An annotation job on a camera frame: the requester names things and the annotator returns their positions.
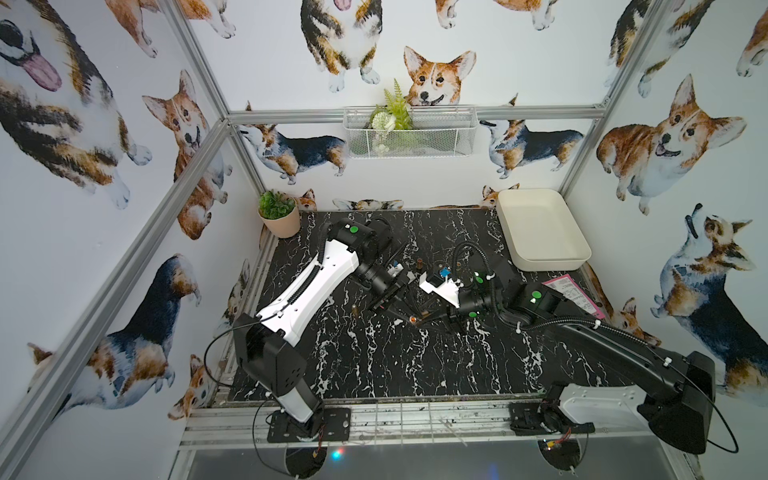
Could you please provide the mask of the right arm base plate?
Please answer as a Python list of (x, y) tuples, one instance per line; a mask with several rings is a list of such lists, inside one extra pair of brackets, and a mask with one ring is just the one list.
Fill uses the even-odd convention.
[(577, 423), (558, 405), (546, 402), (515, 402), (508, 405), (510, 429), (519, 436), (592, 434), (592, 422)]

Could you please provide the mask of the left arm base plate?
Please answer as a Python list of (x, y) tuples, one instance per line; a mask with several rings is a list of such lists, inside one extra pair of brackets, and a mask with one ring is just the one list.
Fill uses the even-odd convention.
[(321, 408), (307, 422), (299, 422), (288, 413), (275, 412), (269, 422), (267, 442), (347, 441), (351, 416), (350, 408)]

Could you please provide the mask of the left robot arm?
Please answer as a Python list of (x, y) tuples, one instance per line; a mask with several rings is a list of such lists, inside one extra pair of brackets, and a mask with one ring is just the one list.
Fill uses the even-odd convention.
[(284, 410), (288, 427), (303, 438), (319, 434), (324, 405), (305, 381), (307, 361), (296, 345), (320, 307), (351, 278), (370, 294), (368, 309), (396, 315), (408, 308), (413, 281), (393, 262), (391, 225), (382, 218), (366, 223), (340, 220), (325, 226), (318, 253), (296, 279), (254, 317), (243, 314), (232, 326), (238, 366)]

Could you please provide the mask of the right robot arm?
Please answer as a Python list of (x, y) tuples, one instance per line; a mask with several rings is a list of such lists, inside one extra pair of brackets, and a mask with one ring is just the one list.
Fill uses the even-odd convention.
[(585, 351), (644, 391), (635, 410), (660, 440), (689, 454), (705, 453), (717, 410), (715, 364), (709, 356), (698, 351), (683, 356), (654, 346), (543, 283), (504, 283), (495, 272), (479, 271), (470, 284), (460, 285), (442, 269), (421, 274), (418, 284), (448, 302), (440, 320), (488, 315), (517, 334), (542, 332)]

